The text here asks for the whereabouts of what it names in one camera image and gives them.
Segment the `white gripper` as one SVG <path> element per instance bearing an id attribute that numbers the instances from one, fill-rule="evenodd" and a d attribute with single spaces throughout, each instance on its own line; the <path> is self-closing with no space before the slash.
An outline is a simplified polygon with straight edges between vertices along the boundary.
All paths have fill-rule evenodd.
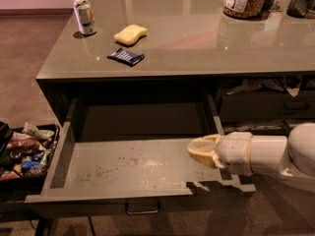
<path id="1" fill-rule="evenodd" d="M 249 154 L 252 137 L 249 132 L 233 132 L 226 136 L 207 135 L 193 140 L 187 148 L 190 149 L 192 158 L 207 167 L 225 169 L 230 174 L 250 176 L 252 171 Z"/>

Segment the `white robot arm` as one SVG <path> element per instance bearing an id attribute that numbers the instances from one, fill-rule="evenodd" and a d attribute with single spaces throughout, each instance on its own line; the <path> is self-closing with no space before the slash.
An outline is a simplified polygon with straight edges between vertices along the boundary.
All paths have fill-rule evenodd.
<path id="1" fill-rule="evenodd" d="M 315 124 L 303 123 L 288 135 L 232 132 L 190 142 L 187 150 L 199 163 L 230 174 L 272 177 L 290 187 L 315 192 Z"/>

